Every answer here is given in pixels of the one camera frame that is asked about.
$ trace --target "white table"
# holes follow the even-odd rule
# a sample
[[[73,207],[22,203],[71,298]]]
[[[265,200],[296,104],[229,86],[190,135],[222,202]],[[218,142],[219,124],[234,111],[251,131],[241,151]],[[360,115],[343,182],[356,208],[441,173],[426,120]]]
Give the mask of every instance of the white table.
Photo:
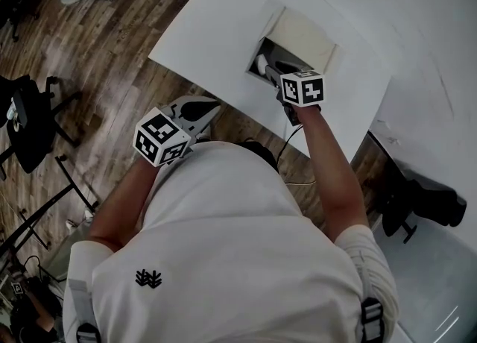
[[[391,75],[355,28],[324,0],[272,1],[319,24],[339,46],[338,56],[326,71],[322,114],[351,161]],[[294,128],[274,90],[246,73],[274,9],[271,0],[190,0],[149,57],[287,139]],[[302,131],[291,144],[309,155]]]

